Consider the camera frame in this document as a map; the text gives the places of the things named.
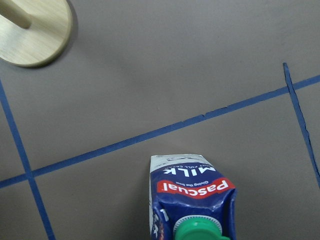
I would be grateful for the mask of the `wooden mug tree stand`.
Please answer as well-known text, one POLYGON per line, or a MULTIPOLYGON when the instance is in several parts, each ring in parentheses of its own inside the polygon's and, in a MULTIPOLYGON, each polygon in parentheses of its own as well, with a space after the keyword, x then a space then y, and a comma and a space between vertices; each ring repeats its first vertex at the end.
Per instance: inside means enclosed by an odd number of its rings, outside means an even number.
POLYGON ((66 0, 2 0, 0 58, 24 68, 47 65, 66 48, 72 27, 66 0))

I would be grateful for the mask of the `blue Pascual milk carton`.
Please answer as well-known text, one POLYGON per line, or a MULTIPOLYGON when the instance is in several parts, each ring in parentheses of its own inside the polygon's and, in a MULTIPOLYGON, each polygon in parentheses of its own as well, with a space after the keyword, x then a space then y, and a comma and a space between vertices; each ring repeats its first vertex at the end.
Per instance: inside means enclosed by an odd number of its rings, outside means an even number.
POLYGON ((151 239, 236 239, 236 194, 235 185, 202 155, 151 156, 151 239))

